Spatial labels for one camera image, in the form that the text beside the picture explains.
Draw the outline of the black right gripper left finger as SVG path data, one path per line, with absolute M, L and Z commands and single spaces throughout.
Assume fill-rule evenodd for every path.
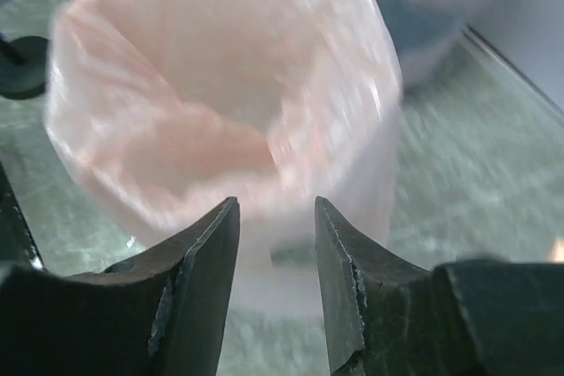
M 240 239 L 228 197 L 99 273 L 1 264 L 4 375 L 213 375 Z

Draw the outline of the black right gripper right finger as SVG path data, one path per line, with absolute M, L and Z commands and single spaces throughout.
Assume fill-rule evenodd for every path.
M 560 375 L 563 268 L 493 257 L 422 269 L 315 201 L 333 375 Z

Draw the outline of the black round microphone stand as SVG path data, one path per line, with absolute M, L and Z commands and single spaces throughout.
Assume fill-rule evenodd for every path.
M 45 92 L 48 40 L 28 35 L 1 38 L 1 96 L 29 100 Z

